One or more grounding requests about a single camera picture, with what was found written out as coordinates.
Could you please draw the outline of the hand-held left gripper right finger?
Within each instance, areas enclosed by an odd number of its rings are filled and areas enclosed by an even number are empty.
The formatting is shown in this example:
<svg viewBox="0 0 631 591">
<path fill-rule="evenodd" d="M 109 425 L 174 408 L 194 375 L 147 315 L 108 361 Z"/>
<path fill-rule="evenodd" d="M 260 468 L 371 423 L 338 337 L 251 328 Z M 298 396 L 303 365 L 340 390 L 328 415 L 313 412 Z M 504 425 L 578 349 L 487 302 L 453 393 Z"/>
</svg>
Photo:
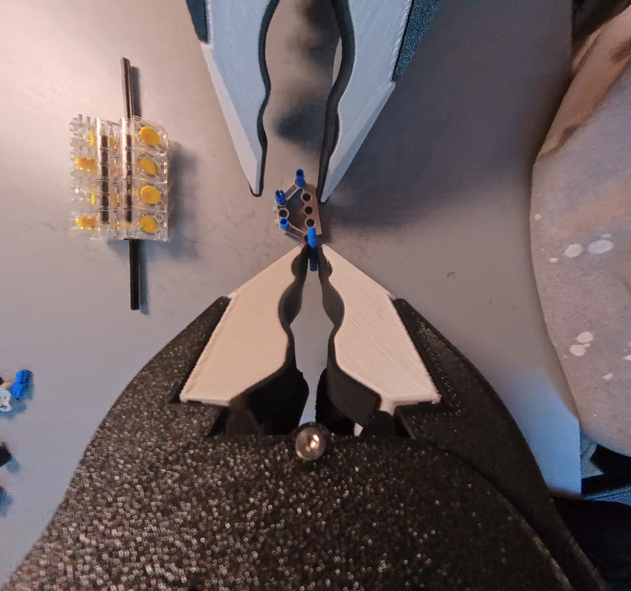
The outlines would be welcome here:
<svg viewBox="0 0 631 591">
<path fill-rule="evenodd" d="M 329 338 L 327 393 L 343 414 L 393 414 L 438 404 L 440 393 L 399 315 L 394 297 L 327 245 L 321 245 L 322 304 Z"/>
</svg>

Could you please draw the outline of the grey beam frame with holes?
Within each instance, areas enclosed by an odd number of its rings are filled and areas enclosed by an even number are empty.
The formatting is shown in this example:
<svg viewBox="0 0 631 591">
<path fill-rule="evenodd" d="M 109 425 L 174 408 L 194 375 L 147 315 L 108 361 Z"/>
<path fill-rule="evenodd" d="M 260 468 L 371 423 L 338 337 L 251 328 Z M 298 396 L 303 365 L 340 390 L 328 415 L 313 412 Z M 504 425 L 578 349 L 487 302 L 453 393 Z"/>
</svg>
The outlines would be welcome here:
<svg viewBox="0 0 631 591">
<path fill-rule="evenodd" d="M 305 183 L 302 188 L 298 188 L 292 184 L 284 191 L 287 196 L 287 202 L 284 207 L 275 204 L 275 221 L 279 227 L 279 217 L 285 216 L 291 223 L 291 230 L 284 232 L 288 236 L 293 237 L 300 243 L 307 243 L 307 229 L 309 226 L 315 226 L 317 231 L 317 244 L 321 240 L 322 228 L 319 216 L 319 204 L 317 201 L 316 188 L 313 185 Z"/>
</svg>

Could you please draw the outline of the clear block with yellow pistons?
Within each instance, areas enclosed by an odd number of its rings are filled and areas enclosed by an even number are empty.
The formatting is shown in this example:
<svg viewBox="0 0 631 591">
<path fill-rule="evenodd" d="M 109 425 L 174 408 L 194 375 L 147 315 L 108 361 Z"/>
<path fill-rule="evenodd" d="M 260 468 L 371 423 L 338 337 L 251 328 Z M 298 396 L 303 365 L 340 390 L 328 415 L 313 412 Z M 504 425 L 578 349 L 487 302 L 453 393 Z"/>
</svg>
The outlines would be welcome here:
<svg viewBox="0 0 631 591">
<path fill-rule="evenodd" d="M 93 239 L 169 239 L 169 138 L 137 116 L 70 124 L 72 223 Z"/>
</svg>

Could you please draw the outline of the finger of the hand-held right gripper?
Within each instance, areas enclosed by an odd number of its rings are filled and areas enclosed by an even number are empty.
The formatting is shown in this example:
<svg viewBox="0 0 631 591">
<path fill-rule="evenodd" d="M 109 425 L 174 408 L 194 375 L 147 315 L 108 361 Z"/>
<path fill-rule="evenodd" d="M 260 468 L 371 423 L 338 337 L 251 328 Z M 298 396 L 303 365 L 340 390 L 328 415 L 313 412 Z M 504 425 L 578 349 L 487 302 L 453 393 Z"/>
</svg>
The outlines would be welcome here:
<svg viewBox="0 0 631 591">
<path fill-rule="evenodd" d="M 329 94 L 318 200 L 343 178 L 390 94 L 413 0 L 332 0 L 341 62 Z"/>
<path fill-rule="evenodd" d="M 263 114 L 271 84 L 266 37 L 279 0 L 206 0 L 202 51 L 250 190 L 263 192 L 267 137 Z"/>
</svg>

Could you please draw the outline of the pile of mixed building parts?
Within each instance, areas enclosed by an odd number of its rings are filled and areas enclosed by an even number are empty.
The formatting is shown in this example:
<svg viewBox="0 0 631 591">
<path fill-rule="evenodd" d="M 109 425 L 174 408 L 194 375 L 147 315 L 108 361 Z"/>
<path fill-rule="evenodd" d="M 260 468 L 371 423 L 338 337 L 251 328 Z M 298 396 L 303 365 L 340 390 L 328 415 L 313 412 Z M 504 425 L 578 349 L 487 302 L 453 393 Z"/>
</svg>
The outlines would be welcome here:
<svg viewBox="0 0 631 591">
<path fill-rule="evenodd" d="M 32 396 L 33 374 L 28 369 L 15 373 L 11 382 L 1 378 L 1 417 L 25 408 L 25 401 Z M 8 444 L 1 438 L 1 469 L 9 470 L 16 462 Z"/>
</svg>

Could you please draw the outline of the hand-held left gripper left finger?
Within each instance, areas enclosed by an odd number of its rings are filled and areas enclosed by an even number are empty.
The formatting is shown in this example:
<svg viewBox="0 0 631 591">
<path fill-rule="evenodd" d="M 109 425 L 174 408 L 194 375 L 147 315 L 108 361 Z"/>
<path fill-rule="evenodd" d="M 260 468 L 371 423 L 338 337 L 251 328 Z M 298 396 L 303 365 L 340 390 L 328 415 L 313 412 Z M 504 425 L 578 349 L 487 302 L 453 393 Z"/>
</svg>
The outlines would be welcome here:
<svg viewBox="0 0 631 591">
<path fill-rule="evenodd" d="M 296 247 L 230 294 L 179 394 L 226 407 L 284 372 L 295 358 L 290 328 L 302 306 L 308 246 Z"/>
</svg>

